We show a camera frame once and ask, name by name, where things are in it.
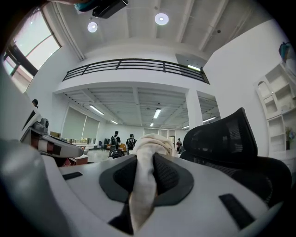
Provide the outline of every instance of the white column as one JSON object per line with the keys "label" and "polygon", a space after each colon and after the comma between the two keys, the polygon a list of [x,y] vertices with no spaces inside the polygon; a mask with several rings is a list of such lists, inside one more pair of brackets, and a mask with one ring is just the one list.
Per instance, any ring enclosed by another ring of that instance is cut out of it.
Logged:
{"label": "white column", "polygon": [[189,128],[192,129],[203,125],[202,111],[196,90],[189,89],[186,93],[186,103],[188,109]]}

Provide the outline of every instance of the shelving unit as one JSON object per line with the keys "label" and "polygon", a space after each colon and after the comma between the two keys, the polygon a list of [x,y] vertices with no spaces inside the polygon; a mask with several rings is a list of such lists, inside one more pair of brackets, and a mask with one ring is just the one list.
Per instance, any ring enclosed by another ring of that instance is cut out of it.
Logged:
{"label": "shelving unit", "polygon": [[258,80],[255,90],[260,98],[269,134],[269,157],[282,160],[296,171],[296,139],[286,147],[285,128],[296,131],[296,100],[292,99],[289,76],[282,64]]}

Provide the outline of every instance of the beige cloth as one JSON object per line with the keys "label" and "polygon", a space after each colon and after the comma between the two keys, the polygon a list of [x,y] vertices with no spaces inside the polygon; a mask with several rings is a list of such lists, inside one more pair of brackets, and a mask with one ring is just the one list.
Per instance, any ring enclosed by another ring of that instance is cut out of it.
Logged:
{"label": "beige cloth", "polygon": [[153,176],[153,155],[160,153],[177,156],[172,142],[158,134],[141,137],[130,152],[137,155],[138,163],[129,210],[134,233],[136,233],[153,210],[156,182]]}

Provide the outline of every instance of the ceiling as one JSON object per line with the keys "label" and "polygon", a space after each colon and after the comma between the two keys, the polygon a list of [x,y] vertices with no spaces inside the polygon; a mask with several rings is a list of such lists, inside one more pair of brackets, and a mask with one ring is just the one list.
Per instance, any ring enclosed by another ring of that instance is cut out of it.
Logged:
{"label": "ceiling", "polygon": [[[101,116],[89,107],[94,105],[104,113],[108,122],[154,128],[182,128],[189,124],[184,93],[136,87],[100,87],[65,93],[70,99],[89,111]],[[215,98],[199,97],[203,119],[219,117]],[[157,108],[158,118],[153,119]]]}
{"label": "ceiling", "polygon": [[[157,38],[188,44],[211,55],[218,48],[271,17],[251,0],[129,0],[127,7],[109,19],[78,14],[71,5],[60,5],[69,32],[82,53],[104,43],[127,38]],[[157,13],[169,16],[157,25]],[[89,22],[99,28],[87,31]]]}

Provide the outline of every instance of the black metal railing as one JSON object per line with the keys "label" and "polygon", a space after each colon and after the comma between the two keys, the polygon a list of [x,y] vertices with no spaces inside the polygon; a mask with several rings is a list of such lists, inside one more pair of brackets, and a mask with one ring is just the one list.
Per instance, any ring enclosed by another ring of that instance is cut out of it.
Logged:
{"label": "black metal railing", "polygon": [[190,69],[181,64],[161,61],[161,60],[154,60],[154,59],[143,59],[143,58],[122,58],[122,59],[113,59],[113,60],[107,60],[107,61],[101,61],[101,62],[94,62],[94,63],[81,66],[79,68],[68,71],[63,81],[76,76],[81,76],[81,75],[89,74],[93,72],[120,70],[120,69],[141,69],[141,70],[160,71],[164,73],[174,73],[182,76],[187,76],[192,79],[199,80],[209,84],[202,69],[199,72],[197,70]]}

